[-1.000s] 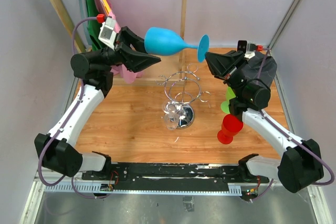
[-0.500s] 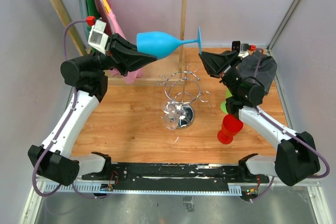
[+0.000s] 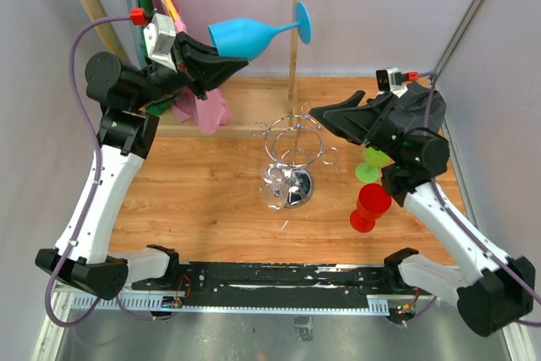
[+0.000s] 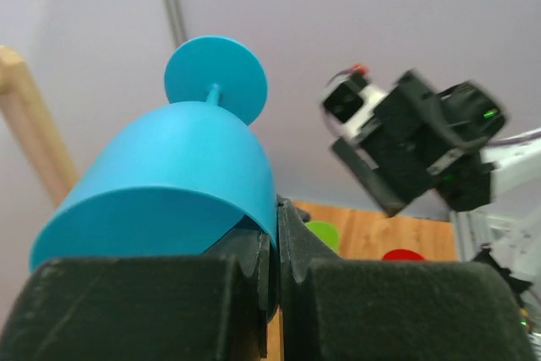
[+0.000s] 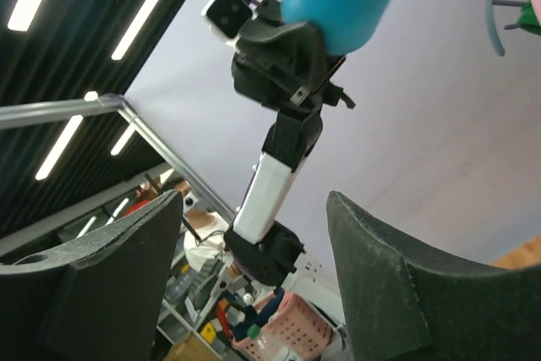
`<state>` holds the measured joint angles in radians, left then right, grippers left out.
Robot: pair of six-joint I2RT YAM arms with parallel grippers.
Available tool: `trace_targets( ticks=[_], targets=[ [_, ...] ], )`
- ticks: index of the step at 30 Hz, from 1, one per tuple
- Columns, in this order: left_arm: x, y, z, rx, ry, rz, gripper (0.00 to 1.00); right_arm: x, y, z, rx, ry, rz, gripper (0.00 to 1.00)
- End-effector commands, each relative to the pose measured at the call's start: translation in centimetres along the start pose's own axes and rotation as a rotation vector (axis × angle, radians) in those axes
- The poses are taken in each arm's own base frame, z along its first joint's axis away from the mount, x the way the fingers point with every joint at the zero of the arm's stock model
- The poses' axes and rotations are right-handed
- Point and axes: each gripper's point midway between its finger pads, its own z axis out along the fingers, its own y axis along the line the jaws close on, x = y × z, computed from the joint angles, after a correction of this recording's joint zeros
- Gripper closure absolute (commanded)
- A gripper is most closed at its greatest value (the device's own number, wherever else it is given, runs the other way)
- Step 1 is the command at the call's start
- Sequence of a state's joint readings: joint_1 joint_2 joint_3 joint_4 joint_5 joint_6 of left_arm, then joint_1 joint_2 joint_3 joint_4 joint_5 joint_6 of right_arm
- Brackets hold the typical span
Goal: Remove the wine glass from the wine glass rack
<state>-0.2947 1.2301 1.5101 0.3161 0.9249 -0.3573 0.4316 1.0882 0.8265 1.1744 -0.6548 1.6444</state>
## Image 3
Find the clear wine glass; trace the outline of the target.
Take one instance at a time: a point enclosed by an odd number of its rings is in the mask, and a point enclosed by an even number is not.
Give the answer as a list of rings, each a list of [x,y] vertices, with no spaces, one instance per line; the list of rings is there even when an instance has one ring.
[[[284,208],[288,202],[289,186],[288,182],[292,172],[286,166],[275,162],[267,162],[262,170],[261,177],[265,182],[262,188],[265,203],[273,210]]]

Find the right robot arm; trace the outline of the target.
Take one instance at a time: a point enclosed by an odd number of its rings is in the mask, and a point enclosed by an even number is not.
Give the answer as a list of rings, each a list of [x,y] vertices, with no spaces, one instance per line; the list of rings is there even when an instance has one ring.
[[[384,191],[417,217],[455,260],[453,270],[417,250],[405,248],[384,260],[383,283],[392,293],[417,287],[454,306],[476,334],[490,336],[516,322],[540,300],[535,268],[513,259],[490,242],[443,194],[435,177],[450,156],[447,139],[426,127],[404,130],[391,119],[399,98],[387,91],[366,104],[356,91],[337,104],[313,107],[309,114],[335,136],[381,150],[392,164],[381,170]]]

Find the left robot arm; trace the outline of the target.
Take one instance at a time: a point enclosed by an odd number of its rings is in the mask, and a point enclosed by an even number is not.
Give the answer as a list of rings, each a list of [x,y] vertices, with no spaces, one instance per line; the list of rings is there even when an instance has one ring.
[[[149,155],[159,117],[145,106],[191,90],[200,99],[248,66],[244,57],[223,57],[216,48],[180,33],[171,67],[153,62],[137,69],[110,52],[85,66],[86,95],[101,105],[99,128],[91,133],[95,155],[83,192],[54,248],[40,249],[36,265],[52,279],[109,300],[125,286],[152,279],[169,290],[181,279],[178,254],[157,245],[112,254],[109,242],[125,194]]]

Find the red wine glass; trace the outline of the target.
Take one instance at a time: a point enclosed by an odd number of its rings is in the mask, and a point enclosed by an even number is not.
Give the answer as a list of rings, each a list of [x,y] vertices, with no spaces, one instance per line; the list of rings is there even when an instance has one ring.
[[[349,221],[358,232],[370,232],[376,221],[391,207],[392,198],[378,183],[365,184],[358,193],[356,209],[351,213]]]

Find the green wine glass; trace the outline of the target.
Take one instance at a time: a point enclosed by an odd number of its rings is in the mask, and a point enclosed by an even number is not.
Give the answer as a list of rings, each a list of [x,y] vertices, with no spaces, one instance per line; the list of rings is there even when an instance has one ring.
[[[375,183],[380,178],[380,169],[391,162],[391,158],[380,150],[366,147],[363,162],[355,168],[355,175],[362,183]]]

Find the blue wine glass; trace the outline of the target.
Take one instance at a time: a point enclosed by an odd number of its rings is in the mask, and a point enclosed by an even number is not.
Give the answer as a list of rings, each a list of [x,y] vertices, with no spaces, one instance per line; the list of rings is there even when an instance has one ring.
[[[294,22],[272,26],[255,19],[229,19],[208,26],[212,46],[221,57],[244,58],[254,61],[280,33],[296,29],[303,44],[312,41],[309,12],[303,2],[294,8]]]

